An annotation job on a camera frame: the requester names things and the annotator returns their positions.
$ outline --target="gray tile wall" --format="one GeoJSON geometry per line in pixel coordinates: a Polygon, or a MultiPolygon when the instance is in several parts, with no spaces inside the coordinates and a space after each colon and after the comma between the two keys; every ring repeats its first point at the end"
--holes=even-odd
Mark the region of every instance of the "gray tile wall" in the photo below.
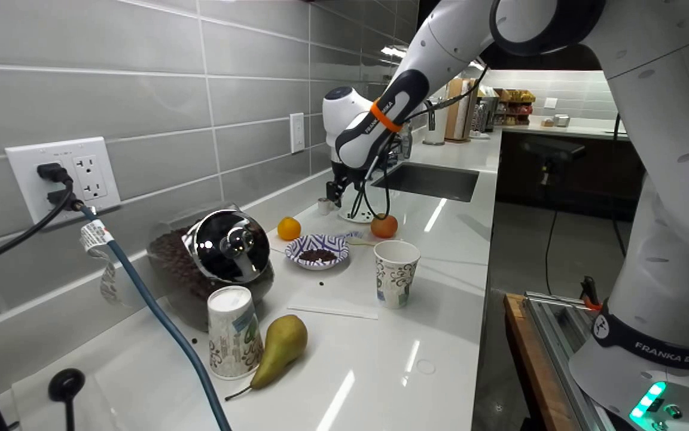
{"type": "MultiPolygon", "coordinates": [[[[376,96],[419,0],[0,0],[0,245],[29,227],[3,149],[104,137],[121,208],[104,225],[126,252],[166,221],[245,203],[327,168],[320,96],[376,96]],[[287,114],[306,114],[290,156],[287,114]]],[[[76,227],[0,258],[0,314],[101,266],[76,227]]]]}
{"type": "Polygon", "coordinates": [[[574,69],[489,69],[486,85],[529,88],[536,94],[534,113],[543,109],[543,99],[558,99],[558,113],[572,117],[615,119],[616,108],[602,72],[574,69]]]}

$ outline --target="blue cable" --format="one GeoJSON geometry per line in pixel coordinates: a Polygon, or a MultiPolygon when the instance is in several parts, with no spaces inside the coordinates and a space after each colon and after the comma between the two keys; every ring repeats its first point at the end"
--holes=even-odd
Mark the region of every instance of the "blue cable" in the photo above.
{"type": "MultiPolygon", "coordinates": [[[[96,221],[96,212],[85,205],[82,205],[82,212],[89,223],[96,221]]],[[[174,338],[174,342],[182,346],[182,351],[186,355],[186,358],[190,361],[200,387],[206,392],[207,406],[217,418],[220,431],[231,431],[226,424],[226,417],[223,411],[220,397],[216,392],[216,387],[210,385],[207,370],[202,368],[196,349],[186,342],[186,338],[178,333],[178,327],[170,320],[170,316],[158,307],[156,297],[150,295],[147,285],[144,283],[144,277],[135,273],[135,269],[131,266],[131,260],[126,258],[123,248],[110,240],[108,248],[115,254],[115,258],[119,258],[119,263],[123,266],[126,276],[131,277],[131,285],[135,288],[135,291],[144,297],[146,307],[152,310],[152,316],[161,320],[161,326],[174,338]]]]}

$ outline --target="pear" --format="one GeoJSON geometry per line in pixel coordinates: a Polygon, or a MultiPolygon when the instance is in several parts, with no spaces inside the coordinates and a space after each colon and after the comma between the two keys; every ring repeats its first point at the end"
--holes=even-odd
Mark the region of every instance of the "pear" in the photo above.
{"type": "Polygon", "coordinates": [[[266,351],[257,358],[253,379],[248,387],[224,397],[231,400],[248,390],[260,390],[273,385],[278,379],[287,374],[293,358],[303,355],[306,346],[306,326],[299,316],[284,314],[267,326],[266,351]]]}

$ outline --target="orange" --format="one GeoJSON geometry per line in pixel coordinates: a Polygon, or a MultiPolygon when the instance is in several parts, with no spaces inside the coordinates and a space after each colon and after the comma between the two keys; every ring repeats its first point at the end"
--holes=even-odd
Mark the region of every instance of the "orange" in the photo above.
{"type": "Polygon", "coordinates": [[[370,221],[370,234],[373,236],[388,240],[388,236],[394,236],[394,231],[396,231],[396,218],[394,216],[370,221]]]}
{"type": "Polygon", "coordinates": [[[284,240],[284,242],[293,242],[296,236],[302,234],[302,225],[296,218],[279,218],[278,223],[278,236],[284,240]]]}

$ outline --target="wall outlet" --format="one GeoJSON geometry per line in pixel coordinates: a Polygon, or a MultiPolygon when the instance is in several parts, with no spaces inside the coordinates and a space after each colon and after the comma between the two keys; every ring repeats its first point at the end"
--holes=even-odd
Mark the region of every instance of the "wall outlet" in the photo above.
{"type": "Polygon", "coordinates": [[[291,152],[303,150],[303,113],[290,114],[290,140],[291,140],[291,152]]]}
{"type": "MultiPolygon", "coordinates": [[[[101,137],[36,146],[10,146],[6,157],[34,223],[53,210],[48,193],[62,190],[62,185],[37,176],[36,168],[43,163],[60,163],[71,174],[73,193],[85,205],[103,210],[121,203],[104,139],[101,137]]],[[[62,210],[50,225],[73,218],[82,218],[82,212],[62,210]]]]}
{"type": "Polygon", "coordinates": [[[543,108],[555,109],[558,108],[558,99],[543,99],[543,108]]]}

